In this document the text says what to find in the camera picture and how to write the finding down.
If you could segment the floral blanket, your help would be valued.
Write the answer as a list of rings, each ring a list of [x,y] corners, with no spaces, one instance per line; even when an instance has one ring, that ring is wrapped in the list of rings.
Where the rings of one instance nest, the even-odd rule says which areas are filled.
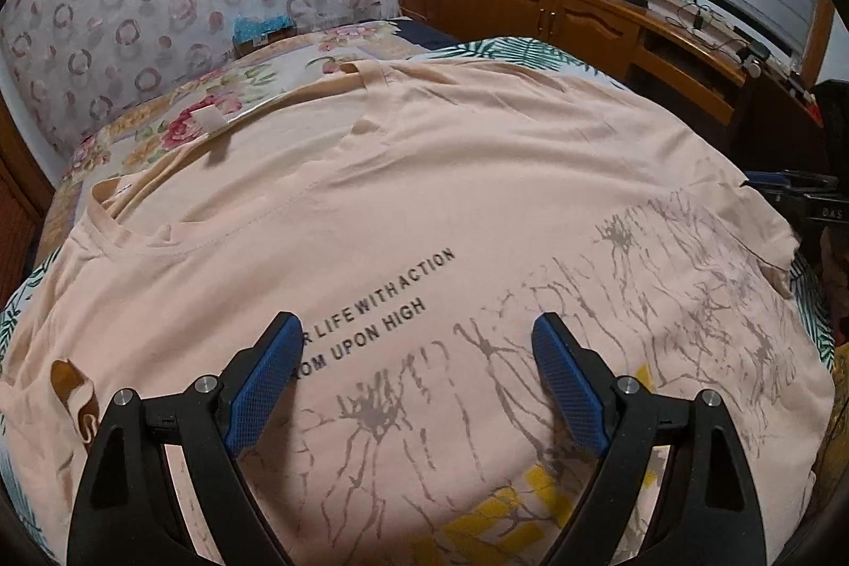
[[[203,133],[193,110],[213,105],[226,118],[337,72],[360,59],[409,59],[452,39],[410,19],[377,20],[289,37],[233,60],[166,95],[132,106],[73,152],[43,225],[36,260],[60,247],[93,184],[134,174]]]

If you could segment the wooden sideboard cabinet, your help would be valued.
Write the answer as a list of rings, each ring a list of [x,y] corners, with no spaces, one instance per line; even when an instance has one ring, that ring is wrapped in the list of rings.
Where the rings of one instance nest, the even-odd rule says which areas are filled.
[[[619,0],[398,0],[457,40],[545,41],[656,100],[712,144],[820,144],[823,126],[772,76],[751,77],[659,14]]]

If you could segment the wooden louvered wardrobe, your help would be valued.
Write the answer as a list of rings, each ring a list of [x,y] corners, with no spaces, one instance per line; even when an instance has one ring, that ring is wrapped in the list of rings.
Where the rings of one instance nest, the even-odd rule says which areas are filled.
[[[8,111],[0,106],[0,299],[32,271],[55,187],[34,159]]]

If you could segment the cardboard box with blue items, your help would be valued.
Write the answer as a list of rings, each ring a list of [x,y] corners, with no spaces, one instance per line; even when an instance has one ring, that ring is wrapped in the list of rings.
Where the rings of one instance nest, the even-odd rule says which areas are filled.
[[[253,50],[297,33],[298,26],[289,16],[273,16],[269,19],[237,17],[233,23],[233,50],[236,57],[243,57]]]

